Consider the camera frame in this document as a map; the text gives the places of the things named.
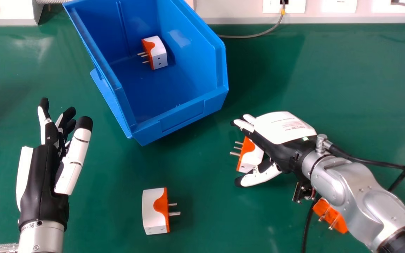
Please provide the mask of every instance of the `robotic hand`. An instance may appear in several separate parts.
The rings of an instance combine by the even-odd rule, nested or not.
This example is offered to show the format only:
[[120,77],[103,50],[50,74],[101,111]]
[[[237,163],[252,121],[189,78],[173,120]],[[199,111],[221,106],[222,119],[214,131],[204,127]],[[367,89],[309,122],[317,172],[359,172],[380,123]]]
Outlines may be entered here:
[[[269,156],[236,178],[236,186],[253,186],[281,173],[294,173],[298,183],[293,201],[314,200],[318,193],[372,252],[405,253],[405,205],[391,193],[405,177],[405,166],[352,157],[289,112],[257,118],[245,114],[231,124]],[[241,164],[243,150],[235,154]],[[399,168],[403,173],[386,190],[364,164]]]
[[76,122],[76,110],[70,107],[54,123],[48,109],[48,99],[43,98],[37,110],[41,145],[21,148],[16,186],[19,244],[0,245],[0,253],[63,251],[69,195],[84,163],[93,122],[85,116]]

